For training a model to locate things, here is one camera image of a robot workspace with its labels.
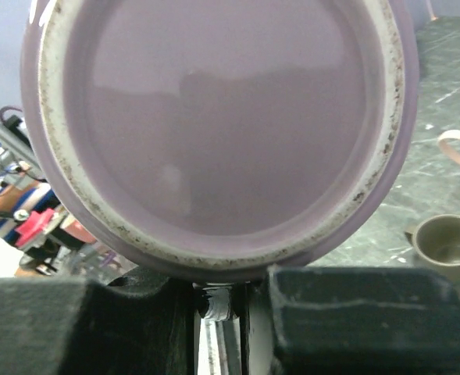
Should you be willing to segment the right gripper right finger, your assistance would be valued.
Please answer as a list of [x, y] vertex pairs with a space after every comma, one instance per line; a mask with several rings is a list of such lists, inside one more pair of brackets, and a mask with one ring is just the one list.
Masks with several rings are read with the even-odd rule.
[[274, 266], [248, 303], [251, 374], [460, 374], [460, 298], [416, 268]]

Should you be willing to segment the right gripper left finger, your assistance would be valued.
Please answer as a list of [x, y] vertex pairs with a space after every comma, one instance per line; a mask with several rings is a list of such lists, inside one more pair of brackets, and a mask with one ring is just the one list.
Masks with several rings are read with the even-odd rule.
[[0, 278], [0, 374], [192, 374], [189, 283], [135, 268]]

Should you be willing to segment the purple mug dark handle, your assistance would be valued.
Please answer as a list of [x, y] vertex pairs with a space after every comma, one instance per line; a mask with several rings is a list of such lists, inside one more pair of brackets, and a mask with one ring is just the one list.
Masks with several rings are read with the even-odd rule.
[[61, 203], [140, 266], [206, 285], [334, 250], [405, 161], [403, 1], [33, 1], [30, 142]]

